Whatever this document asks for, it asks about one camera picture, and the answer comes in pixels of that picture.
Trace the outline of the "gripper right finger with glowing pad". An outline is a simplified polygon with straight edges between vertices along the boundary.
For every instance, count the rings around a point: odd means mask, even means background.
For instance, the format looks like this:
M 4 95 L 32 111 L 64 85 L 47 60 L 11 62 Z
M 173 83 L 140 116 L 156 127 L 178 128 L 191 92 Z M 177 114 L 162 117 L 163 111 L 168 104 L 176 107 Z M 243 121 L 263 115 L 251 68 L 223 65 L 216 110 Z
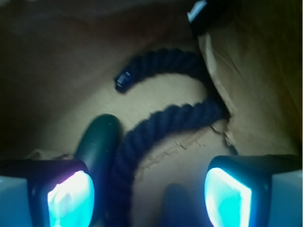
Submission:
M 216 156 L 205 176 L 204 197 L 214 227 L 301 227 L 302 159 Z

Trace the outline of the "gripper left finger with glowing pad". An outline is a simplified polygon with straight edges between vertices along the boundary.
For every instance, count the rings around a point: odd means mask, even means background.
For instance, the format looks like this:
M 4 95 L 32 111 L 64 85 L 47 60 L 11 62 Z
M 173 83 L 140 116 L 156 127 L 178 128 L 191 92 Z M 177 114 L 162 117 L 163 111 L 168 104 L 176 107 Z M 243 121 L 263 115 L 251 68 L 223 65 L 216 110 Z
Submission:
M 2 227 L 88 227 L 94 200 L 94 184 L 82 161 L 0 163 Z

